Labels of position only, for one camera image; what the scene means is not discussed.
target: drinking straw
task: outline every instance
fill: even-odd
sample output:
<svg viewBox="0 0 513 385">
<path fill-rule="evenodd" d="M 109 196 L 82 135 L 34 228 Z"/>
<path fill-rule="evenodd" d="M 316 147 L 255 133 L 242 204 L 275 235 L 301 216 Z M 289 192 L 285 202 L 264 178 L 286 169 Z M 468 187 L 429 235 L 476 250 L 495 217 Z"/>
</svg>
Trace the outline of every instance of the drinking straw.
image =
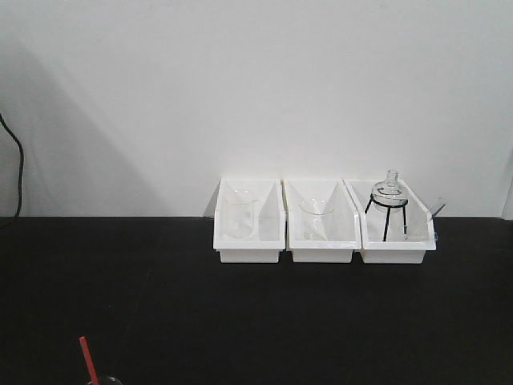
<svg viewBox="0 0 513 385">
<path fill-rule="evenodd" d="M 80 346 L 82 347 L 83 357 L 86 359 L 87 370 L 89 371 L 91 381 L 93 382 L 93 385 L 99 385 L 98 376 L 96 375 L 95 365 L 93 364 L 91 353 L 89 352 L 89 346 L 87 345 L 86 337 L 80 337 L 79 341 Z"/>
</svg>

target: black table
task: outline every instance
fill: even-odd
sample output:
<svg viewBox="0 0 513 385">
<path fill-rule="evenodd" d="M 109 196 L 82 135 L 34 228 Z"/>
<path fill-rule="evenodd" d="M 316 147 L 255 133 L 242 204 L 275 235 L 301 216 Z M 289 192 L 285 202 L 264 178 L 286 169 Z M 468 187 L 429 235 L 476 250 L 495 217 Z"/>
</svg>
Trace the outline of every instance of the black table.
<svg viewBox="0 0 513 385">
<path fill-rule="evenodd" d="M 0 383 L 513 383 L 513 222 L 437 218 L 422 265 L 221 265 L 204 218 L 0 232 Z"/>
</svg>

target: clear glass beaker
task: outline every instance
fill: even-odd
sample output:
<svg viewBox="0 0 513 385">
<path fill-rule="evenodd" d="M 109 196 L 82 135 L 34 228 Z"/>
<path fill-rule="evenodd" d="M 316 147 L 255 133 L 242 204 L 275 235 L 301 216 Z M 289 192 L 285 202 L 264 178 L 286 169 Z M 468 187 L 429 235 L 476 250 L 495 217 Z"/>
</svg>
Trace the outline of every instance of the clear glass beaker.
<svg viewBox="0 0 513 385">
<path fill-rule="evenodd" d="M 324 199 L 310 198 L 300 203 L 301 234 L 308 241 L 328 241 L 334 206 Z"/>
<path fill-rule="evenodd" d="M 225 197 L 226 234 L 232 238 L 248 238 L 255 230 L 255 194 L 234 189 Z"/>
<path fill-rule="evenodd" d="M 98 377 L 98 381 L 99 385 L 123 385 L 116 377 L 111 377 L 110 375 Z M 90 381 L 87 385 L 93 385 L 93 382 Z"/>
</svg>

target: black wire stand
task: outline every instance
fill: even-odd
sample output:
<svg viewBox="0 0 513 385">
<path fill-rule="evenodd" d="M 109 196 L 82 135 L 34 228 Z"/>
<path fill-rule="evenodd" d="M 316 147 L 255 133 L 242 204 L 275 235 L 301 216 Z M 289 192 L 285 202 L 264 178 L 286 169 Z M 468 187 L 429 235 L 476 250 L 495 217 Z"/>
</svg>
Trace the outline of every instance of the black wire stand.
<svg viewBox="0 0 513 385">
<path fill-rule="evenodd" d="M 369 211 L 369 207 L 370 207 L 370 204 L 372 202 L 374 202 L 378 206 L 386 208 L 385 231 L 383 232 L 383 241 L 384 242 L 386 242 L 386 234 L 388 233 L 388 225 L 389 225 L 389 222 L 390 222 L 390 210 L 391 209 L 402 209 L 402 221 L 404 222 L 404 234 L 406 235 L 406 205 L 408 205 L 408 200 L 407 199 L 401 205 L 395 205 L 395 206 L 393 206 L 393 205 L 384 205 L 383 203 L 376 201 L 374 199 L 374 194 L 371 193 L 370 194 L 369 203 L 367 204 L 367 207 L 366 207 L 366 214 L 367 214 L 367 211 Z"/>
</svg>

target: white plastic bin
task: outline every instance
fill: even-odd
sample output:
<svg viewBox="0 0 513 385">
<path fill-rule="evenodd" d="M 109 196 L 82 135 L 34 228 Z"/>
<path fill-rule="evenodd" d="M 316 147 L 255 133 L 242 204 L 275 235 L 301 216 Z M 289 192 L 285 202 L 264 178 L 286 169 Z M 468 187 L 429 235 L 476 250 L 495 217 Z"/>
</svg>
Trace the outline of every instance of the white plastic bin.
<svg viewBox="0 0 513 385">
<path fill-rule="evenodd" d="M 341 180 L 285 180 L 287 248 L 294 262 L 351 262 L 360 249 L 357 209 Z"/>
<path fill-rule="evenodd" d="M 362 226 L 360 254 L 363 261 L 365 263 L 422 263 L 426 250 L 436 250 L 434 226 L 429 210 L 404 180 L 400 180 L 399 184 L 408 194 L 407 237 L 404 235 L 402 211 L 396 209 L 390 214 L 386 241 L 383 241 L 386 213 L 377 210 L 373 203 L 365 214 L 372 187 L 378 182 L 379 180 L 344 180 L 360 213 Z"/>
<path fill-rule="evenodd" d="M 214 249 L 223 263 L 277 263 L 285 248 L 279 180 L 221 180 Z"/>
</svg>

